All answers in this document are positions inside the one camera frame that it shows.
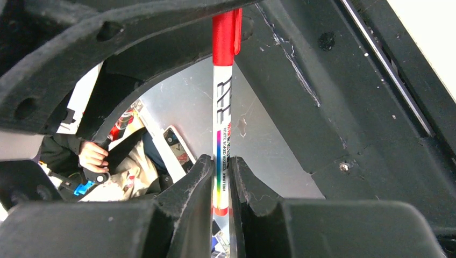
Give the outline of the red marker cap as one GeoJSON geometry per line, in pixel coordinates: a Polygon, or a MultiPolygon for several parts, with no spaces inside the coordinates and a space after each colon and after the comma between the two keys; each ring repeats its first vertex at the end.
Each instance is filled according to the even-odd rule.
{"type": "Polygon", "coordinates": [[[212,61],[215,66],[232,66],[240,52],[242,8],[212,18],[212,61]]]}

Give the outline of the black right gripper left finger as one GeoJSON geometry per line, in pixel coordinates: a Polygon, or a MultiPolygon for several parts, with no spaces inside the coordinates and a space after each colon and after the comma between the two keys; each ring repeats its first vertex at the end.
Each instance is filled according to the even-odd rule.
{"type": "Polygon", "coordinates": [[[210,257],[213,161],[156,197],[120,202],[60,200],[39,166],[1,163],[1,257],[210,257]]]}

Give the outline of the red capped whiteboard marker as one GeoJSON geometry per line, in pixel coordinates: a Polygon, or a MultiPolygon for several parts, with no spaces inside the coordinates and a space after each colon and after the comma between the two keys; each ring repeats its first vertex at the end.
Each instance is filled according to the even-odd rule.
{"type": "Polygon", "coordinates": [[[224,217],[229,212],[228,170],[232,128],[233,65],[215,66],[213,64],[212,152],[215,163],[213,211],[218,217],[224,217]]]}

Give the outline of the operator hand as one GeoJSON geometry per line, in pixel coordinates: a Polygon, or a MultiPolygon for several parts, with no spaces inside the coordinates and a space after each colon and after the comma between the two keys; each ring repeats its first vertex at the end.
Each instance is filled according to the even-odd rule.
{"type": "Polygon", "coordinates": [[[107,173],[109,171],[109,163],[105,161],[105,158],[108,154],[107,150],[96,143],[84,141],[80,145],[79,164],[81,167],[95,173],[107,173]]]}

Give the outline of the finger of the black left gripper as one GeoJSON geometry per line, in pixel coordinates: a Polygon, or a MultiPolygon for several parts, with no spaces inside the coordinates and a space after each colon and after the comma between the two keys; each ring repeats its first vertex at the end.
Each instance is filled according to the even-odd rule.
{"type": "Polygon", "coordinates": [[[1,1],[1,129],[49,134],[91,68],[153,36],[250,1],[1,1]]]}

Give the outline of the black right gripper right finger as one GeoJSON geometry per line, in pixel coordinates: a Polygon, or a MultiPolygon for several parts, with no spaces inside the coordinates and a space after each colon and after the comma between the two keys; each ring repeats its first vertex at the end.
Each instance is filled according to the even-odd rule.
{"type": "Polygon", "coordinates": [[[232,257],[445,257],[423,215],[395,201],[283,198],[230,160],[232,257]]]}

